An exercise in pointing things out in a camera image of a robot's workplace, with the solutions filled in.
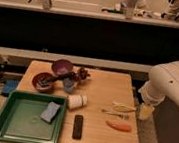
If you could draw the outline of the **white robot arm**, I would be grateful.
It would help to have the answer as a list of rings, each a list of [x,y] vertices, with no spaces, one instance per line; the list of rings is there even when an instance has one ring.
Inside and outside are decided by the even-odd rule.
[[[166,97],[179,107],[179,61],[158,64],[148,72],[148,81],[139,89],[142,97],[139,119],[146,120]]]

